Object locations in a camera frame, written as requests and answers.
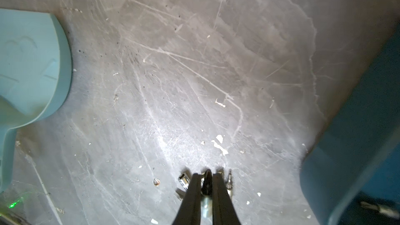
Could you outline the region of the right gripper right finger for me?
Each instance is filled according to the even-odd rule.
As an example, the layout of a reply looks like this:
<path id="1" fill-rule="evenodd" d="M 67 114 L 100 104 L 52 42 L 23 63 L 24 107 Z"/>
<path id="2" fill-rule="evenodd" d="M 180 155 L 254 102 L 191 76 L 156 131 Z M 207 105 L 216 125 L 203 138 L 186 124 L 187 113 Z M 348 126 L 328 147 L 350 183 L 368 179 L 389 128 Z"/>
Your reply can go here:
<path id="1" fill-rule="evenodd" d="M 241 225 L 221 174 L 213 174 L 213 225 Z"/>

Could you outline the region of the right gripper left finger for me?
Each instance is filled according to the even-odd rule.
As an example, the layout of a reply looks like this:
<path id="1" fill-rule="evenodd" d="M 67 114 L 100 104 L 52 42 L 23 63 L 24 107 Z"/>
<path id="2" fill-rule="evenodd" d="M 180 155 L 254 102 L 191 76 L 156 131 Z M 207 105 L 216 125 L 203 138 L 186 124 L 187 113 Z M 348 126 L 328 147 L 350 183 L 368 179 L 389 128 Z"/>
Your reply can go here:
<path id="1" fill-rule="evenodd" d="M 193 174 L 173 225 L 200 225 L 202 175 Z"/>

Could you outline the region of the silver bit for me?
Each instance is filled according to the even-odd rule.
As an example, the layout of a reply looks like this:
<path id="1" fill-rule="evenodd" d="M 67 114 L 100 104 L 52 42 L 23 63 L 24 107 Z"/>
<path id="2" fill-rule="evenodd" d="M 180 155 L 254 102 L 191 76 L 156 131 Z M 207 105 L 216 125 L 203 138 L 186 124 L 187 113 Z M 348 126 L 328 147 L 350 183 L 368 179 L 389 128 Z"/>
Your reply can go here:
<path id="1" fill-rule="evenodd" d="M 371 204 L 371 203 L 368 203 L 365 201 L 361 201 L 360 206 L 364 209 L 376 211 L 377 213 L 384 215 L 386 217 L 392 218 L 392 219 L 396 219 L 396 220 L 400 219 L 399 211 L 397 211 L 394 208 L 385 206 L 385 205 Z"/>
<path id="2" fill-rule="evenodd" d="M 210 218 L 212 216 L 212 172 L 210 169 L 207 169 L 202 174 L 202 200 L 201 200 L 201 212 L 203 218 Z"/>

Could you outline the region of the teal plastic storage box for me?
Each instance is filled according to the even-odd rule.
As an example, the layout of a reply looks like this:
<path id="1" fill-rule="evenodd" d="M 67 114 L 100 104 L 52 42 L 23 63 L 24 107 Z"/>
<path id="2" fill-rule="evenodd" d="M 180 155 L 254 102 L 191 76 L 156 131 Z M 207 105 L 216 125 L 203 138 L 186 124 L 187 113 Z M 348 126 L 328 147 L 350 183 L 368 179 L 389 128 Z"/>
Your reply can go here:
<path id="1" fill-rule="evenodd" d="M 397 225 L 360 206 L 400 212 L 400 33 L 395 31 L 303 161 L 302 192 L 321 225 Z"/>

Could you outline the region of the light blue dustpan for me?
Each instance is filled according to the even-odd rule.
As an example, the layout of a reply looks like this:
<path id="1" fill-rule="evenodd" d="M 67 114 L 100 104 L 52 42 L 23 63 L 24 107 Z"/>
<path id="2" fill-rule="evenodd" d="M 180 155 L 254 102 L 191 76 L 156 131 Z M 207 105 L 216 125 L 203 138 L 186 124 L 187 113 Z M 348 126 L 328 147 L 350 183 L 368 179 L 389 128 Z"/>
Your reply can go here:
<path id="1" fill-rule="evenodd" d="M 19 128 L 66 100 L 72 77 L 66 34 L 55 15 L 1 9 L 1 191 L 12 180 Z"/>

